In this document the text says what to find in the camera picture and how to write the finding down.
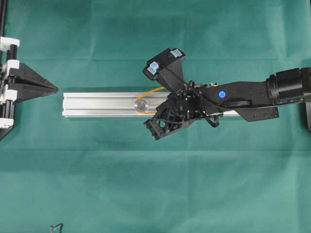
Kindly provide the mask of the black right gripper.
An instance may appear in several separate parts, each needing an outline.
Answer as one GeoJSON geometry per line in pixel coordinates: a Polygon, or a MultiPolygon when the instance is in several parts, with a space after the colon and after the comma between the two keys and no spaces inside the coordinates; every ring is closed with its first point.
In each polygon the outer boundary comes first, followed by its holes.
{"type": "Polygon", "coordinates": [[[199,119],[217,124],[218,118],[224,115],[215,101],[204,94],[209,89],[208,85],[190,80],[188,83],[184,82],[184,86],[185,89],[181,92],[168,96],[167,108],[159,108],[151,119],[143,123],[154,140],[185,129],[199,119]]]}

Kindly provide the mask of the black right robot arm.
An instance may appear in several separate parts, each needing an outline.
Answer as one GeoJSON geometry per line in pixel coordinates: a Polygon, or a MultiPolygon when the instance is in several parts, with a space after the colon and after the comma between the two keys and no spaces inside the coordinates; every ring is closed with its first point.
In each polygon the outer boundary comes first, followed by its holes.
{"type": "Polygon", "coordinates": [[[235,111],[247,122],[274,119],[278,108],[304,103],[307,125],[311,125],[311,69],[295,68],[271,75],[264,82],[233,82],[223,85],[195,84],[180,80],[166,70],[169,80],[181,88],[170,88],[167,100],[144,122],[155,140],[205,119],[213,128],[225,112],[235,111]]]}

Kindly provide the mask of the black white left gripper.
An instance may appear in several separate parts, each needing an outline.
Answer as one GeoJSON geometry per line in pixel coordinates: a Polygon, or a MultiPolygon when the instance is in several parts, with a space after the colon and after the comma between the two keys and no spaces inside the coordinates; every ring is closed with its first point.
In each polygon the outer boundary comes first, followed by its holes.
{"type": "Polygon", "coordinates": [[[58,87],[17,60],[19,40],[0,37],[0,50],[6,62],[0,65],[0,138],[14,127],[15,105],[58,92],[58,87]]]}

